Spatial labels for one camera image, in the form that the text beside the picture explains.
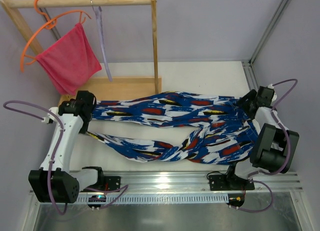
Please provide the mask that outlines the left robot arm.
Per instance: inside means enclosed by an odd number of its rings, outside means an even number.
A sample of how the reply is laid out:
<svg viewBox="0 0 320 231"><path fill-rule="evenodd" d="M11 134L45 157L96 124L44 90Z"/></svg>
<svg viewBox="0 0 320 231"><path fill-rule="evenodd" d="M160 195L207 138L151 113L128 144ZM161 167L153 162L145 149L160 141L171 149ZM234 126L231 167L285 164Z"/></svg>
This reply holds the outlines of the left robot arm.
<svg viewBox="0 0 320 231"><path fill-rule="evenodd" d="M73 204L81 191L101 188L105 178L101 167L87 166L74 175L70 162L76 139L85 134L93 117L97 100L87 90L47 111L49 121L56 122L48 153L38 170L31 170L28 181L41 203Z"/></svg>

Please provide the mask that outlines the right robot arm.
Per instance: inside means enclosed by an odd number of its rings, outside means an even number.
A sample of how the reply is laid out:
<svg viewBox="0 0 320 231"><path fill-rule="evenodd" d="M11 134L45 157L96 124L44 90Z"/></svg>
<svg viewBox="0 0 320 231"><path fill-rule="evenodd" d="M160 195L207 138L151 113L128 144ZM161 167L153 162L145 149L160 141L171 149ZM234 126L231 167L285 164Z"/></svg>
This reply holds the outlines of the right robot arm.
<svg viewBox="0 0 320 231"><path fill-rule="evenodd" d="M267 170L272 175L284 174L289 170L300 137L280 121L277 110L272 106L275 96L271 86L260 86L257 91L250 91L237 102L260 126L249 157L250 163L254 168Z"/></svg>

